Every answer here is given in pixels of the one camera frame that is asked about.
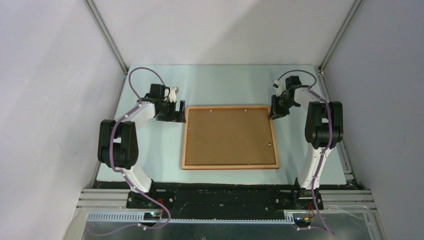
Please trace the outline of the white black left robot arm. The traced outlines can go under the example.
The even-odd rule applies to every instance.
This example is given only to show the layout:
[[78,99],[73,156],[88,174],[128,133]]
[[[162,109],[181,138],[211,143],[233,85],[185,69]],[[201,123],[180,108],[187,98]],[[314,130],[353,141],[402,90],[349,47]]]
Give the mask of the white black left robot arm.
[[140,193],[138,201],[153,208],[158,194],[150,190],[152,179],[137,165],[139,144],[137,128],[149,120],[185,123],[185,101],[177,103],[179,89],[153,83],[149,92],[117,119],[105,119],[99,126],[97,158],[114,172],[121,174],[133,192]]

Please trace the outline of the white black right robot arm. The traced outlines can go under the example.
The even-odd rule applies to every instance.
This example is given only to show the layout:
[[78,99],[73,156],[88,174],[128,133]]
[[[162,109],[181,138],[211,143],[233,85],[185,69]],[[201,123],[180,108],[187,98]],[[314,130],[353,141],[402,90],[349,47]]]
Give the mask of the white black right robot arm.
[[292,107],[303,107],[307,111],[304,136],[308,149],[290,196],[295,208],[304,209],[318,196],[325,162],[343,139],[343,105],[339,101],[326,100],[313,91],[312,86],[302,84],[298,76],[287,77],[285,84],[277,79],[273,87],[276,93],[271,97],[269,120],[289,115]]

